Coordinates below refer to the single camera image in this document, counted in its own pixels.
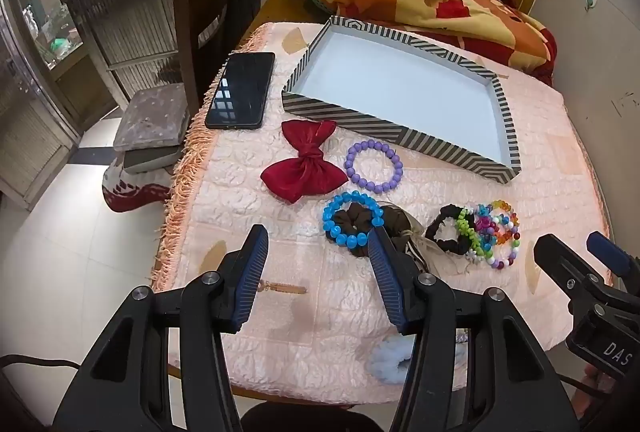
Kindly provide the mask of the light blue fluffy scrunchie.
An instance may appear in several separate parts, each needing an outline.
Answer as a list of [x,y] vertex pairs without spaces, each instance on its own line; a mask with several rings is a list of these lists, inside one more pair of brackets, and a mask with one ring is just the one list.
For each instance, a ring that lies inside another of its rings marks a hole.
[[[372,348],[366,363],[367,372],[379,382],[402,386],[407,378],[411,363],[415,336],[389,336]],[[454,390],[466,386],[468,373],[468,333],[457,330],[454,347]]]

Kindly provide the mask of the black scrunchie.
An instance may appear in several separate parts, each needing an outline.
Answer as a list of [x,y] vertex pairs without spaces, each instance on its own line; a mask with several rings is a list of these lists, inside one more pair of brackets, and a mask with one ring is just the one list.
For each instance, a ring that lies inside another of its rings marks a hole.
[[439,214],[427,226],[424,236],[442,251],[456,256],[465,256],[480,245],[473,211],[455,204],[447,204],[439,210]]

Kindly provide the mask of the brown scrunchie with bow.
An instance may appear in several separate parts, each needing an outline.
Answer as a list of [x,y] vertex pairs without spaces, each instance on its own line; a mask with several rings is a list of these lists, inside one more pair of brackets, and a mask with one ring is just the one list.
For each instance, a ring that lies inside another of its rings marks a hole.
[[[410,213],[394,204],[382,205],[382,219],[387,235],[395,249],[411,256],[420,270],[437,277],[448,277],[463,273],[454,256],[442,251],[434,241],[425,236],[426,228]],[[373,228],[375,212],[364,204],[352,202],[347,208],[337,210],[331,221],[340,230],[340,234],[357,238],[367,234]]]

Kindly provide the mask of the red fabric bow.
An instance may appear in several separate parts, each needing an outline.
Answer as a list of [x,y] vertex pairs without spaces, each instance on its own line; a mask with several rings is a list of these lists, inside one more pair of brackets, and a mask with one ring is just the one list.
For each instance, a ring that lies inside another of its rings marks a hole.
[[274,196],[295,204],[306,196],[329,194],[347,182],[346,173],[326,161],[321,149],[336,129],[334,121],[288,120],[281,129],[297,156],[270,164],[260,174]]

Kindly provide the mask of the orange yellow red blanket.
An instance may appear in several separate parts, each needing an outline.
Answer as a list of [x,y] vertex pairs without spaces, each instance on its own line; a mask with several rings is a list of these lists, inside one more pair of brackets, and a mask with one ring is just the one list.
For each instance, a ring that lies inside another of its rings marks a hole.
[[332,15],[420,33],[552,85],[551,31],[514,0],[314,0]]

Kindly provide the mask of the grey seat cushion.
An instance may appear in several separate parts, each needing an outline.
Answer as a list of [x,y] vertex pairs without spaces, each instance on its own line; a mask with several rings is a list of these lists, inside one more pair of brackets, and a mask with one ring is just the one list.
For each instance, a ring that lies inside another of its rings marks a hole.
[[188,102],[182,83],[138,91],[120,119],[114,151],[178,146],[188,122]]

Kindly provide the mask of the pink quilted table cover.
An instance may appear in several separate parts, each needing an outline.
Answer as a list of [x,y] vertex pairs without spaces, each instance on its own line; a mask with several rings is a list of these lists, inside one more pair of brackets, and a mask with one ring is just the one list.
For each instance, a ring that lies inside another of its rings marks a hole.
[[[371,351],[394,333],[370,263],[323,236],[327,196],[290,204],[273,196],[260,177],[266,166],[294,154],[281,131],[281,93],[318,31],[315,24],[278,22],[248,39],[249,50],[276,56],[261,128],[212,131],[202,117],[193,120],[175,167],[152,287],[185,286],[204,270],[208,252],[222,256],[239,249],[252,226],[265,226],[264,288],[240,332],[224,337],[232,384],[294,400],[384,404],[397,400],[401,388],[366,369]],[[535,241],[555,234],[584,252],[588,235],[606,229],[603,206],[561,95],[505,66],[496,71],[515,112],[523,171],[504,186],[403,150],[409,175],[390,201],[422,223],[445,204],[502,199],[514,207],[524,230],[511,267],[493,270],[447,258],[438,269],[454,288],[501,288],[541,346],[552,348],[568,335],[572,319],[566,295],[535,265]]]

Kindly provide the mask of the striped white tray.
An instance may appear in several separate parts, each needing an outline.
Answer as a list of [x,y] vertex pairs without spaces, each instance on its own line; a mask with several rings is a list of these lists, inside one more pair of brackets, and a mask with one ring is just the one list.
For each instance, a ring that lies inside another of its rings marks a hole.
[[282,105],[500,184],[522,170],[497,74],[405,31],[331,17],[288,78]]

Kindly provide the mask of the black smartphone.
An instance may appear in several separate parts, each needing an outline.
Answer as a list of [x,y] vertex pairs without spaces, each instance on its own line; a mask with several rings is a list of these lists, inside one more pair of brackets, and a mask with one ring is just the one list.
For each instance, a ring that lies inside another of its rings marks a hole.
[[256,130],[262,126],[276,54],[232,54],[209,104],[210,130]]

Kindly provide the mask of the dark wooden chair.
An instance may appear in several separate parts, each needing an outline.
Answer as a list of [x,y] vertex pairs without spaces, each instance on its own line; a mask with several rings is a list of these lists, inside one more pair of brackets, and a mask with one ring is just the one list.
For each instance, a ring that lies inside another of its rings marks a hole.
[[178,59],[186,104],[194,116],[217,68],[224,49],[224,21],[229,0],[174,0]]

